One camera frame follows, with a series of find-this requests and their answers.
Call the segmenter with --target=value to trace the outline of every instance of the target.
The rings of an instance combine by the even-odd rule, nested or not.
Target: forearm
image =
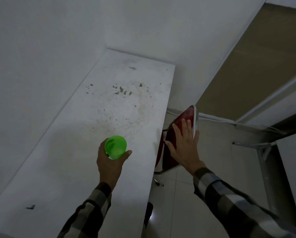
[[[67,220],[58,238],[97,237],[110,207],[111,188],[101,182]]]
[[[207,168],[193,176],[195,194],[223,224],[230,237],[296,237],[296,228],[260,207]]]

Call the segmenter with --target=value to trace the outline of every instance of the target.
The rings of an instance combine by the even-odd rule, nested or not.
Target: green plastic cup
[[[124,137],[111,136],[105,143],[105,151],[112,160],[118,159],[126,152],[127,141]]]

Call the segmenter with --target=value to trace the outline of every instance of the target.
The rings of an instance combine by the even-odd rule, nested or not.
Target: chair
[[[157,161],[155,166],[154,175],[161,175],[165,172],[169,172],[170,170],[176,168],[179,163],[171,157],[170,150],[167,145],[165,145],[165,141],[170,141],[174,148],[177,147],[176,135],[172,124],[176,124],[182,133],[182,119],[191,120],[191,125],[193,129],[193,137],[195,135],[195,131],[198,128],[198,110],[195,105],[190,106],[187,110],[185,110],[181,115],[179,115],[167,129],[162,130]],[[156,185],[163,186],[163,184],[154,178]]]

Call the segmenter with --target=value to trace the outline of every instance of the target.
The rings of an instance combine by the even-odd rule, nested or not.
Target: stain
[[[26,207],[26,209],[28,209],[28,210],[33,210],[34,207],[35,207],[35,205],[31,205],[30,207]]]

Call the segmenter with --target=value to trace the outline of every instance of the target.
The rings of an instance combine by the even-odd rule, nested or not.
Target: person
[[[196,131],[193,138],[189,120],[182,120],[182,133],[175,124],[173,128],[177,148],[166,141],[171,156],[193,176],[194,193],[207,204],[230,237],[296,237],[296,228],[259,206],[248,195],[221,180],[206,167],[199,159],[197,150],[199,131]],[[98,236],[110,207],[111,193],[122,172],[122,165],[132,153],[128,150],[119,159],[111,160],[106,155],[105,142],[98,149],[99,184],[67,220],[58,238]]]

